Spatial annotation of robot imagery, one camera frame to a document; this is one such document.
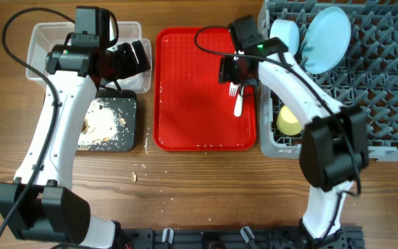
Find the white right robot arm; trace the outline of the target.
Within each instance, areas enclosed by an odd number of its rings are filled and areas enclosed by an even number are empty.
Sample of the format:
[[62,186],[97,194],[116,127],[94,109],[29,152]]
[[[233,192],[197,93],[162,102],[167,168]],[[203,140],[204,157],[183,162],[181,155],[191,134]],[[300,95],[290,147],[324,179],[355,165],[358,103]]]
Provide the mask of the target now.
[[323,91],[296,63],[277,37],[234,38],[235,51],[223,54],[219,81],[262,84],[284,101],[303,129],[299,156],[310,184],[301,229],[313,246],[338,239],[346,196],[361,194],[360,173],[368,166],[366,115]]

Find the light blue plastic plate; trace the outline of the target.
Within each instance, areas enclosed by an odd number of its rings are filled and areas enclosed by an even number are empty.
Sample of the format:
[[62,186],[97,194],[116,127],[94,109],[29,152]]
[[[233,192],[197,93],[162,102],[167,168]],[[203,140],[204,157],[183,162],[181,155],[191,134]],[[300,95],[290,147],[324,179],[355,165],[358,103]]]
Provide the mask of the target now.
[[342,9],[322,10],[312,20],[303,40],[302,58],[307,58],[306,71],[321,74],[333,69],[346,53],[351,32],[350,20]]

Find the rice and food scraps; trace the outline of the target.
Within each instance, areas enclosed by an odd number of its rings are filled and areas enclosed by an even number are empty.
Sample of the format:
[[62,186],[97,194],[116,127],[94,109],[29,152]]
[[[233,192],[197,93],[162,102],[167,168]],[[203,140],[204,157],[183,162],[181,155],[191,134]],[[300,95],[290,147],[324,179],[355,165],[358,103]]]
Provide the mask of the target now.
[[84,118],[78,151],[131,151],[135,145],[137,101],[95,98]]

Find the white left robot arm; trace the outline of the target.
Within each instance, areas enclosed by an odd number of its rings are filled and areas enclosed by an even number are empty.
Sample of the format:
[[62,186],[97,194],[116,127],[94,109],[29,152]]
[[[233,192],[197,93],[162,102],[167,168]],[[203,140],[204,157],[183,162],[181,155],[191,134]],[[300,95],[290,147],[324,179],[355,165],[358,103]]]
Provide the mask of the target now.
[[2,228],[16,239],[83,248],[120,248],[117,221],[92,215],[72,191],[73,162],[86,112],[100,81],[125,79],[151,67],[142,42],[99,47],[56,45],[46,59],[46,98],[29,153],[12,183],[0,183]]

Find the pink plastic fork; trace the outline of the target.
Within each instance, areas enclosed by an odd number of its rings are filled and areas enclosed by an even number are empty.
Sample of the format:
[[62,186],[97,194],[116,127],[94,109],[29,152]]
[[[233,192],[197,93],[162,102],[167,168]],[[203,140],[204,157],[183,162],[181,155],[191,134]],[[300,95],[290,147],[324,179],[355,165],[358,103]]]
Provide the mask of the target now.
[[236,97],[238,95],[238,89],[239,85],[231,82],[229,85],[229,96]]

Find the yellow plastic cup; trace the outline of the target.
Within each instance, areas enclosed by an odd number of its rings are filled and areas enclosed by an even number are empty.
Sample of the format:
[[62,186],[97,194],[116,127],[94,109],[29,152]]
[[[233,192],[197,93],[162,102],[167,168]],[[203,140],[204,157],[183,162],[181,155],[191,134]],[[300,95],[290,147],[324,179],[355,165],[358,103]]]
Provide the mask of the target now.
[[295,136],[303,130],[295,115],[286,105],[281,107],[276,125],[281,133],[288,136]]

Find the cream plastic spoon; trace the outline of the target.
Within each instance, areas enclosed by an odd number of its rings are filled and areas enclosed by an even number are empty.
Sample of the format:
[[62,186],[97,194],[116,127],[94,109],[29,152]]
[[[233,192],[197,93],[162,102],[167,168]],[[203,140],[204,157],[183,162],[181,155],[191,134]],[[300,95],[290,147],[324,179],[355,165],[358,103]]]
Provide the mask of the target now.
[[234,107],[234,115],[240,117],[243,111],[243,91],[244,86],[237,86],[237,97]]

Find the light blue plastic bowl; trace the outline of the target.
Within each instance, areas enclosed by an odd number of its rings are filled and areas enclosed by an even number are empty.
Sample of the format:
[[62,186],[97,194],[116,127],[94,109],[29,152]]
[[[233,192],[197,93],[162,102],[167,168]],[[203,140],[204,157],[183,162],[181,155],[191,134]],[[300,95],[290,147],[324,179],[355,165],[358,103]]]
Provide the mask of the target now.
[[279,38],[287,47],[288,51],[295,55],[299,49],[300,35],[297,25],[293,21],[276,19],[269,32],[269,38]]

